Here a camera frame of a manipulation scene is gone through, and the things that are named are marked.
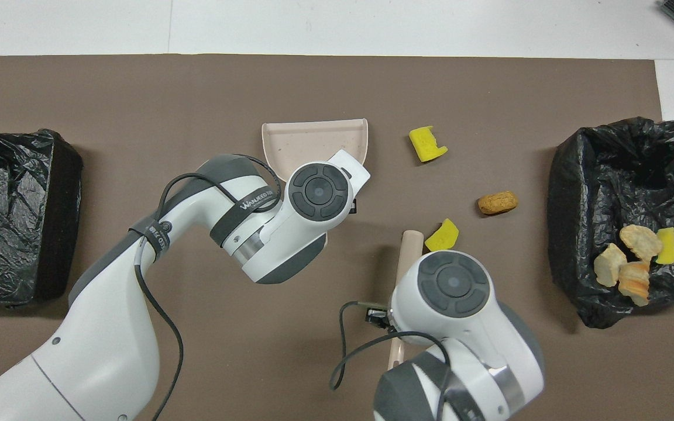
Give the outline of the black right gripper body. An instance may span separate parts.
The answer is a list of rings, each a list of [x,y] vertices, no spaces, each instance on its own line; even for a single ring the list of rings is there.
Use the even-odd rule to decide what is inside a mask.
[[[364,321],[378,329],[391,329],[390,310],[381,303],[359,301],[358,306],[364,308]]]

